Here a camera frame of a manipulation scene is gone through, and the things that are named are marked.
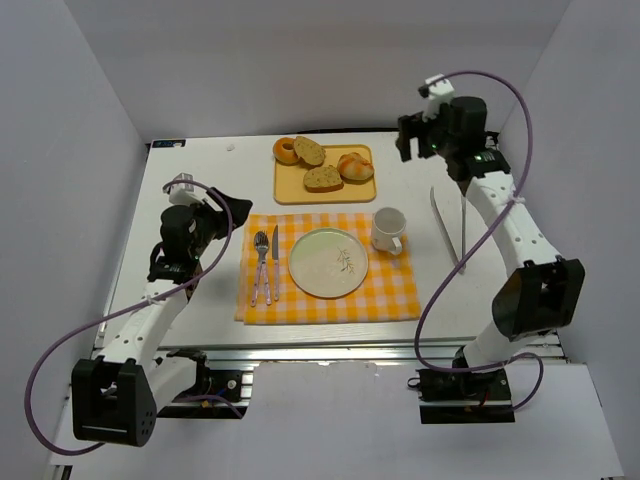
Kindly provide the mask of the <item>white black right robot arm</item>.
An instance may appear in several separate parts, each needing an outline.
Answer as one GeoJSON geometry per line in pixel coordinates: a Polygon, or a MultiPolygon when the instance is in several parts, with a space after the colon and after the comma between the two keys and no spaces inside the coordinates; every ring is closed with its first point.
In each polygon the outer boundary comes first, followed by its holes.
{"type": "Polygon", "coordinates": [[[568,326],[585,277],[577,259],[566,259],[536,225],[519,197],[511,168],[499,151],[498,136],[485,128],[487,106],[478,97],[441,102],[432,114],[399,118],[396,146],[402,161],[441,156],[449,177],[484,220],[507,281],[491,304],[491,322],[457,354],[449,372],[484,373],[519,357],[526,342],[568,326]]]}

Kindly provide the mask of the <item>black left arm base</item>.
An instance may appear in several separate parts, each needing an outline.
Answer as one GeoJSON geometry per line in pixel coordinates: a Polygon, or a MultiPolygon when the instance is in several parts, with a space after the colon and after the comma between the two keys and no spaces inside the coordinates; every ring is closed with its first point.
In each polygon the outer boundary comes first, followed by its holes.
{"type": "Polygon", "coordinates": [[[193,349],[169,351],[167,359],[188,359],[196,366],[195,383],[178,395],[179,402],[159,411],[159,418],[222,420],[241,419],[247,410],[243,396],[244,372],[238,369],[214,369],[206,354],[193,349]]]}

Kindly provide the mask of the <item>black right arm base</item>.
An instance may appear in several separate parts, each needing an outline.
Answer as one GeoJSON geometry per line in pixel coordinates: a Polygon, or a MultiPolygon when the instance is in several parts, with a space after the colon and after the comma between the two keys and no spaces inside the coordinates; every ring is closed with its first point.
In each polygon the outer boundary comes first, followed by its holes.
{"type": "Polygon", "coordinates": [[[424,425],[514,423],[512,396],[504,369],[488,373],[417,370],[407,387],[418,394],[424,425]]]}

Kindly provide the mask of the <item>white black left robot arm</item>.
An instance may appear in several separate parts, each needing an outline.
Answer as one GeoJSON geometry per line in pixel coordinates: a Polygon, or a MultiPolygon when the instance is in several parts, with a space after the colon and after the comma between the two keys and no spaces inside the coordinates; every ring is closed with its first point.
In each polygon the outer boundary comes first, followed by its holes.
{"type": "Polygon", "coordinates": [[[188,305],[202,274],[201,256],[214,240],[244,225],[252,202],[217,189],[201,199],[186,185],[169,190],[160,216],[160,242],[150,256],[141,307],[94,359],[71,375],[76,439],[141,447],[156,417],[175,400],[210,393],[206,355],[178,349],[160,355],[169,327],[188,305]]]}

